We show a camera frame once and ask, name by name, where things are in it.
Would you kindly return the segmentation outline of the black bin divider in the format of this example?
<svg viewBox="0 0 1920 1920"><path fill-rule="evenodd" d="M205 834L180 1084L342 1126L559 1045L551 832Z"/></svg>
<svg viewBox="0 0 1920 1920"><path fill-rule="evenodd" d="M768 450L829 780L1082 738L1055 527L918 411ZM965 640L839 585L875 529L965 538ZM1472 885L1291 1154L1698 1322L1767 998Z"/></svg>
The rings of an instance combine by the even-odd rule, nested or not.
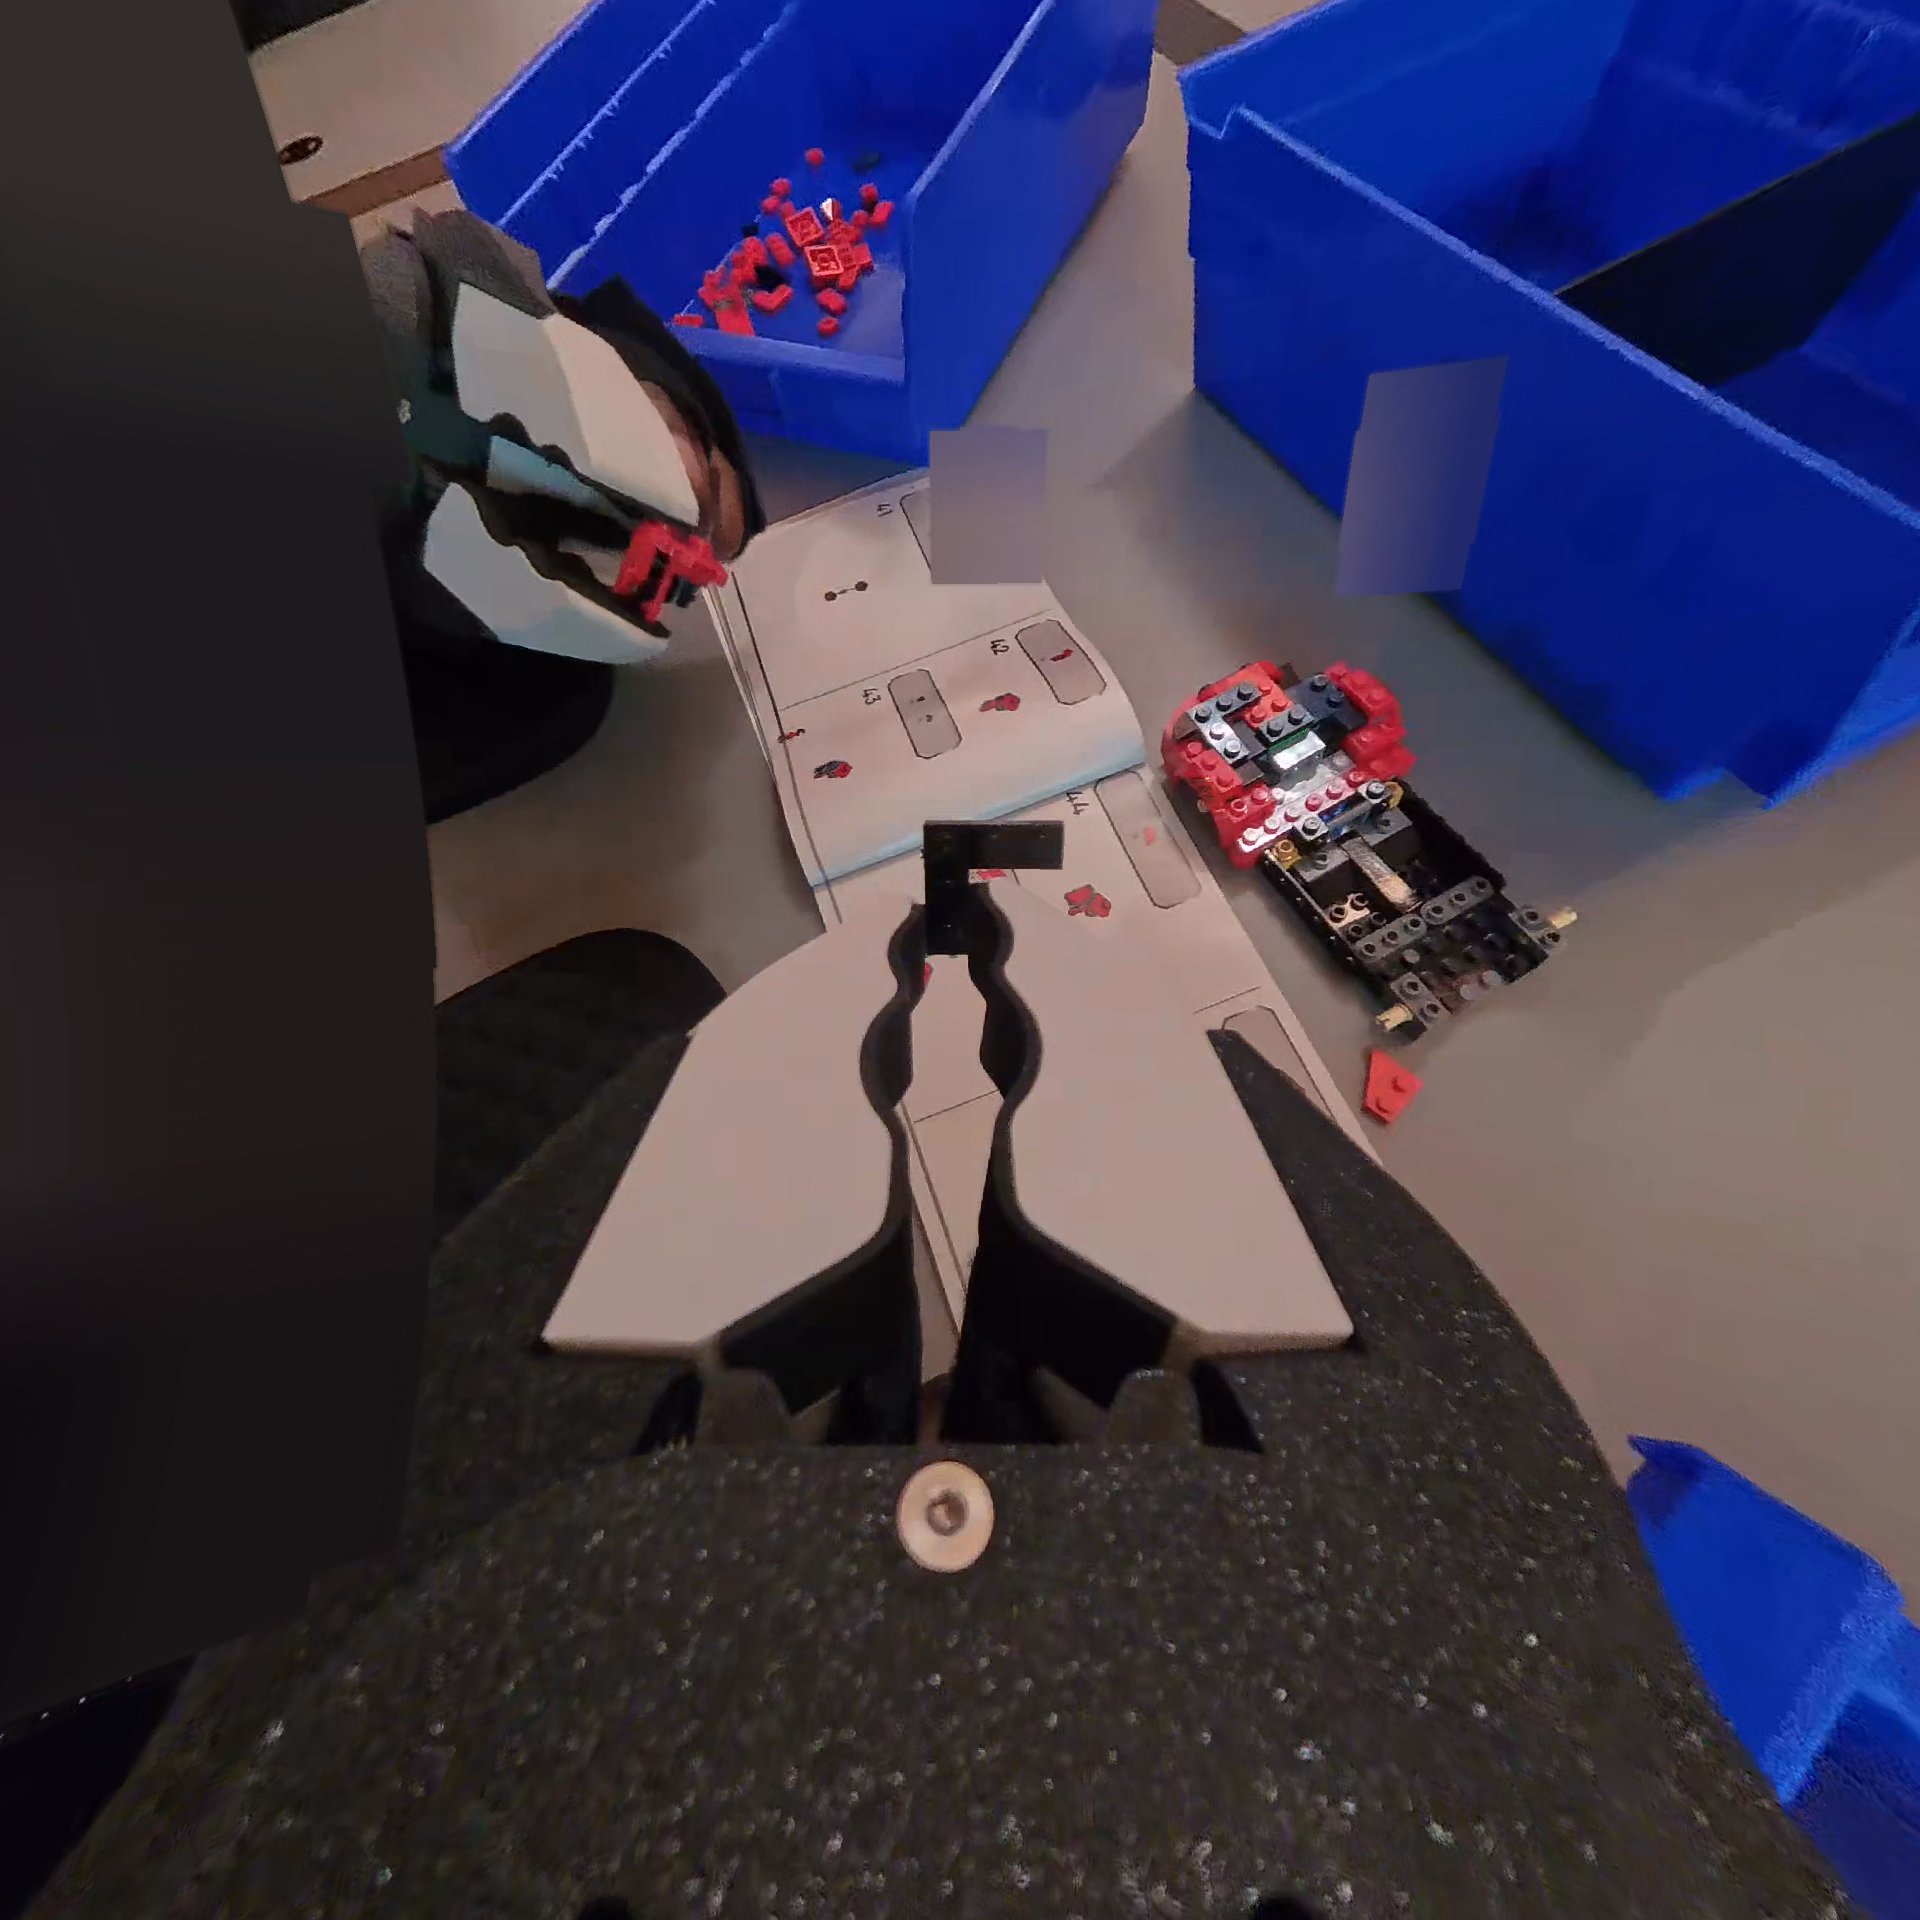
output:
<svg viewBox="0 0 1920 1920"><path fill-rule="evenodd" d="M1918 115L1888 122L1557 290L1700 389L1803 348L1908 217Z"/></svg>

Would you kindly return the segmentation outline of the red lego assembly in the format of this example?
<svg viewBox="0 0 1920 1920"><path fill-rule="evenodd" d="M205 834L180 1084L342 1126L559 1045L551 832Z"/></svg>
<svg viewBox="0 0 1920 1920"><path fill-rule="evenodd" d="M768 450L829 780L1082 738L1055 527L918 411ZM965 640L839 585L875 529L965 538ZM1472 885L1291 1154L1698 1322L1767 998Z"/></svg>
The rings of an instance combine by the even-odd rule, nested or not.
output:
<svg viewBox="0 0 1920 1920"><path fill-rule="evenodd" d="M699 594L727 583L729 568L705 537L649 518L632 531L611 590L637 622L655 629L664 613L685 611Z"/></svg>

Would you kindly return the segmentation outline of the large blue divided bin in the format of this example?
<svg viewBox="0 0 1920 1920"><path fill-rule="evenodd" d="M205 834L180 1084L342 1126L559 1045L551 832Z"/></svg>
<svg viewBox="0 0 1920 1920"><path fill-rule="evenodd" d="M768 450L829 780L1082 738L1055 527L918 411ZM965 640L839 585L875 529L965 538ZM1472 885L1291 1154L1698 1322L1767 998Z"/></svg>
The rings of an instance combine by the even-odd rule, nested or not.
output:
<svg viewBox="0 0 1920 1920"><path fill-rule="evenodd" d="M1916 725L1916 199L1703 389L1559 290L1916 115L1916 4L1318 4L1181 75L1194 383L1341 510L1370 380L1503 363L1443 605L1667 800Z"/></svg>

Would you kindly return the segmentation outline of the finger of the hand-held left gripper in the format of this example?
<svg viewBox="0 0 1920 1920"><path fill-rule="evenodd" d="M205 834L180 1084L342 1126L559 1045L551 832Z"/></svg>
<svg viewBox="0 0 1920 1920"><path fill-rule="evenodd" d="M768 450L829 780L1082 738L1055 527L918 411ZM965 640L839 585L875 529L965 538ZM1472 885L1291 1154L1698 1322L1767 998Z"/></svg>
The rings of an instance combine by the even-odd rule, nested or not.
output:
<svg viewBox="0 0 1920 1920"><path fill-rule="evenodd" d="M647 527L705 543L707 513L676 431L616 348L559 310L477 285L451 307L454 420L477 464L446 485L446 558L583 543L613 553Z"/></svg>
<svg viewBox="0 0 1920 1920"><path fill-rule="evenodd" d="M642 516L632 501L593 485L503 492L454 475L426 513L420 566L509 649L641 667L672 640L613 588Z"/></svg>

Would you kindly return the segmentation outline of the pile of red lego pieces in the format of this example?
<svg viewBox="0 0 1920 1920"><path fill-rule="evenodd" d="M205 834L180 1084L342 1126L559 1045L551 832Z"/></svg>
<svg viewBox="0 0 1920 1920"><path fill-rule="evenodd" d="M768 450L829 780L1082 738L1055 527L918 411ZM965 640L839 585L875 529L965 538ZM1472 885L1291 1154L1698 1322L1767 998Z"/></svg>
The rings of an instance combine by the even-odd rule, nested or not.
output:
<svg viewBox="0 0 1920 1920"><path fill-rule="evenodd" d="M675 330L694 339L855 347L877 323L884 273L901 263L895 154L860 144L796 150L727 220Z"/></svg>

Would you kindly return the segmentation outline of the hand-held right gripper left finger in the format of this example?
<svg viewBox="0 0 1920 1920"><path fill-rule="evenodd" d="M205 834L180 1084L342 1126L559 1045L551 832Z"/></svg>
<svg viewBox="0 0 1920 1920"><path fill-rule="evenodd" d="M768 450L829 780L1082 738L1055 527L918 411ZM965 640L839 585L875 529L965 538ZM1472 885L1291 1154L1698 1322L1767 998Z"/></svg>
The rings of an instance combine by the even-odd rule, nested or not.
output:
<svg viewBox="0 0 1920 1920"><path fill-rule="evenodd" d="M689 1037L540 1338L702 1365L917 1365L901 1099L914 907L881 896Z"/></svg>

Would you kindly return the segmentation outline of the black angled lego piece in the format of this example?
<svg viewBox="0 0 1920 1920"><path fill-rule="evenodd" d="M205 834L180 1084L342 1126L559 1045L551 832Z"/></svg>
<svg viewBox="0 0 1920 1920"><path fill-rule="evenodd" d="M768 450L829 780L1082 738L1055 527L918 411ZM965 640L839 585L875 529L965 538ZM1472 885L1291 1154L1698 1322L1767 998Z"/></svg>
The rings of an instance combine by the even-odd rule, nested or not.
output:
<svg viewBox="0 0 1920 1920"><path fill-rule="evenodd" d="M981 875L1058 872L1065 827L1058 822L934 820L922 830L924 953L990 955L1002 914Z"/></svg>

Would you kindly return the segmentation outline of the instruction booklet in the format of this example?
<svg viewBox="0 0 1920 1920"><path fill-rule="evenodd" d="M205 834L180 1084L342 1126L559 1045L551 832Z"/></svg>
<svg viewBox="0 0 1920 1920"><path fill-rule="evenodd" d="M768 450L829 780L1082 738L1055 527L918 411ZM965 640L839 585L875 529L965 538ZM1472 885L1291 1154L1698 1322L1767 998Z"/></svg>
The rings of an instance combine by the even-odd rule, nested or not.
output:
<svg viewBox="0 0 1920 1920"><path fill-rule="evenodd" d="M1203 1025L1359 1142L1115 668L1044 585L938 587L931 532L931 478L913 475L782 520L707 596L823 921L922 901L928 822L1058 822L1065 866L989 872L997 892L1135 922L1201 993L1251 982Z"/></svg>

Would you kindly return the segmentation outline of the small blue plastic bin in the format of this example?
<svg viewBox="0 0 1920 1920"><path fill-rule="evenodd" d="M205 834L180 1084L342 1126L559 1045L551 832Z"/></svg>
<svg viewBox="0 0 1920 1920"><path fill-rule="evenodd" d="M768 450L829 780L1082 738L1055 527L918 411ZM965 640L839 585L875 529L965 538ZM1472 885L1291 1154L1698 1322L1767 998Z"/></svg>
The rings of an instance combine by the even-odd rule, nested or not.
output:
<svg viewBox="0 0 1920 1920"><path fill-rule="evenodd" d="M1153 3L604 3L444 149L463 203L555 294L622 281L743 429L924 462L965 425L1147 113ZM873 265L724 326L705 300L781 205L851 217Z"/></svg>

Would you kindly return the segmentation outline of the partly built lego car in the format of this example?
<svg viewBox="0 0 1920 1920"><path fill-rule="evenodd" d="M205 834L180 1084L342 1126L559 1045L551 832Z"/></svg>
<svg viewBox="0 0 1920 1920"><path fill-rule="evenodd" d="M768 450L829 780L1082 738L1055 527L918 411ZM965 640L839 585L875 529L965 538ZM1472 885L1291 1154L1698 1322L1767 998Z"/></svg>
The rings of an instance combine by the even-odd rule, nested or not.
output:
<svg viewBox="0 0 1920 1920"><path fill-rule="evenodd" d="M1394 693L1334 664L1273 661L1204 685L1163 733L1171 787L1370 1000L1398 1045L1546 966L1573 910L1516 901L1501 868L1410 782Z"/></svg>

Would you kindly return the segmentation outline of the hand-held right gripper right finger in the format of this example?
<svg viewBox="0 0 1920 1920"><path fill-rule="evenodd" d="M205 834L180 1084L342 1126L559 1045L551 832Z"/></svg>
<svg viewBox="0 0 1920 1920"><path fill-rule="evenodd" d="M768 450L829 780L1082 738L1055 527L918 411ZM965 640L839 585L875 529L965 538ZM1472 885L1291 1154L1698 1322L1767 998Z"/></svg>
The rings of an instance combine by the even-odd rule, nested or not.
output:
<svg viewBox="0 0 1920 1920"><path fill-rule="evenodd" d="M1203 1015L1141 924L1046 894L981 894L981 1062L1000 1092L968 1343L1024 1363L1192 1363L1332 1350L1355 1335L1328 1267Z"/></svg>

